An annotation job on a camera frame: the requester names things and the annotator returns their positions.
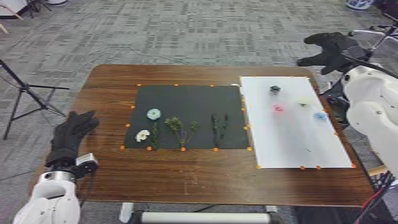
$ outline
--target light stand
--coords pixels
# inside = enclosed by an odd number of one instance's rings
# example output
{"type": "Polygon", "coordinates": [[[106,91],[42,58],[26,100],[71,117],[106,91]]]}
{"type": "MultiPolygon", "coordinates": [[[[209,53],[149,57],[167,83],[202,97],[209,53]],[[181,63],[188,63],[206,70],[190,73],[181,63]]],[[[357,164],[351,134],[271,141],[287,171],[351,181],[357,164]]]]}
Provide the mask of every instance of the light stand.
{"type": "Polygon", "coordinates": [[[51,105],[49,100],[53,97],[53,92],[56,89],[64,89],[67,90],[69,88],[65,87],[56,87],[56,86],[41,86],[41,85],[28,85],[28,83],[25,83],[19,79],[19,77],[16,76],[16,73],[12,72],[7,64],[3,63],[3,60],[0,60],[0,66],[3,68],[3,70],[7,71],[16,83],[19,86],[17,87],[17,97],[16,97],[16,103],[14,103],[14,108],[12,108],[12,112],[10,112],[10,118],[9,118],[9,123],[7,123],[7,128],[5,128],[5,132],[3,132],[3,140],[7,140],[7,136],[9,136],[9,130],[10,130],[10,126],[12,126],[12,122],[23,118],[26,115],[30,115],[33,112],[41,111],[41,110],[48,110],[51,111],[55,114],[58,114],[60,116],[65,117],[65,114],[62,113],[62,111],[56,109],[56,107],[51,105]],[[42,88],[42,89],[51,89],[49,95],[46,97],[46,99],[37,95],[37,93],[32,90],[33,88],[42,88]],[[39,108],[33,109],[32,111],[28,111],[26,113],[23,113],[19,116],[16,116],[16,109],[17,109],[17,105],[19,105],[19,100],[21,100],[21,94],[26,93],[28,96],[32,97],[35,103],[39,104],[39,108]]]}

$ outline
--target small flower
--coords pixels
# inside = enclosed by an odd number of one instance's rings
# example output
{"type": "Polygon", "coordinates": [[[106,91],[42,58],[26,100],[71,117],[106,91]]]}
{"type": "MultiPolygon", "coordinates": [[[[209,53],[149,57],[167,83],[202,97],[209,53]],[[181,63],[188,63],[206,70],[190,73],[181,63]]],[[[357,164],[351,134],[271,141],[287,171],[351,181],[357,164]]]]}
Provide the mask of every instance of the small flower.
{"type": "Polygon", "coordinates": [[[152,121],[156,121],[158,118],[160,118],[160,116],[161,116],[161,112],[160,112],[160,110],[158,110],[158,109],[151,109],[151,110],[147,111],[147,113],[145,113],[145,116],[147,116],[147,118],[149,118],[152,121]]]}
{"type": "Polygon", "coordinates": [[[138,134],[135,135],[136,142],[145,141],[149,135],[151,135],[149,131],[147,130],[142,130],[138,132],[138,134]]]}

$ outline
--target green object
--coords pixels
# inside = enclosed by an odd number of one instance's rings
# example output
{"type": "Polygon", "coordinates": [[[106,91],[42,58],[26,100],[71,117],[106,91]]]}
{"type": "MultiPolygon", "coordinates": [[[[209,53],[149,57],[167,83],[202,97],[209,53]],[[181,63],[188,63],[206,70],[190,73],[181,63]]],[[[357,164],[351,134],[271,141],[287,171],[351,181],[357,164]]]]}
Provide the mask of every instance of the green object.
{"type": "Polygon", "coordinates": [[[151,147],[152,147],[152,149],[158,149],[158,122],[152,123],[151,147]]]}
{"type": "Polygon", "coordinates": [[[183,122],[177,117],[170,117],[165,119],[165,124],[168,126],[168,129],[176,135],[179,147],[184,147],[184,145],[190,142],[190,139],[195,135],[199,124],[195,121],[190,122],[190,135],[186,135],[186,131],[183,129],[183,122]]]}
{"type": "Polygon", "coordinates": [[[225,137],[225,131],[227,131],[227,123],[229,123],[229,116],[224,114],[224,120],[222,123],[216,118],[216,114],[211,114],[211,130],[213,130],[213,144],[215,147],[220,148],[220,143],[225,137]]]}

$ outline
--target gray carpet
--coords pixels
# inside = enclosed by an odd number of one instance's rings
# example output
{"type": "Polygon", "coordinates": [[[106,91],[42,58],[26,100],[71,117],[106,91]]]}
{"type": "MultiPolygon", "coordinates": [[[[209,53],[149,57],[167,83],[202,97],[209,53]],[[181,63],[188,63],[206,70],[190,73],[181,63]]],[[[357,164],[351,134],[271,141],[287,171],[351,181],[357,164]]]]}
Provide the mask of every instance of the gray carpet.
{"type": "MultiPolygon", "coordinates": [[[[10,34],[0,33],[0,56],[25,81],[71,88],[53,98],[65,112],[97,64],[293,66],[318,52],[302,44],[303,37],[389,23],[375,9],[346,10],[343,0],[72,0],[51,9],[33,19],[25,14],[25,21],[1,21],[10,34]]],[[[396,45],[380,49],[375,58],[394,71],[396,45]]],[[[316,75],[319,86],[335,78],[335,74],[316,75]]],[[[14,98],[16,89],[0,80],[0,130],[14,98]]],[[[23,99],[19,112],[33,106],[23,99]]],[[[0,140],[0,179],[35,169],[60,121],[44,112],[16,122],[9,140],[0,140]]],[[[346,135],[369,168],[378,161],[366,138],[351,129],[346,135]]],[[[30,176],[0,180],[0,223],[10,223],[26,202],[30,176]]],[[[87,203],[81,223],[117,223],[119,205],[87,203]]],[[[202,205],[138,206],[151,211],[192,211],[202,205]]],[[[209,211],[261,212],[263,206],[220,206],[209,211]]],[[[286,223],[296,223],[289,207],[280,207],[280,213],[286,223]]]]}

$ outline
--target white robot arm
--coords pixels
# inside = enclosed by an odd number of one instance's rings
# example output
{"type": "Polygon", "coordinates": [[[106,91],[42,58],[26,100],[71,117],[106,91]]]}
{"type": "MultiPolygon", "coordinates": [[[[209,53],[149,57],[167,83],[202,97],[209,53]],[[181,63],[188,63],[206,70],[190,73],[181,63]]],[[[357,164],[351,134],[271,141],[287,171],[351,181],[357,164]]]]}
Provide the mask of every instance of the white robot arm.
{"type": "Polygon", "coordinates": [[[72,174],[64,171],[44,173],[12,224],[78,224],[80,204],[74,192],[72,174]]]}
{"type": "Polygon", "coordinates": [[[343,88],[350,100],[350,125],[367,136],[376,156],[398,175],[398,79],[359,66],[344,74],[343,88]]]}
{"type": "Polygon", "coordinates": [[[385,167],[398,176],[398,79],[396,75],[367,63],[371,51],[341,33],[319,33],[303,39],[321,47],[321,53],[296,61],[298,66],[325,66],[321,75],[343,73],[341,80],[323,93],[346,102],[346,120],[366,135],[385,167]]]}

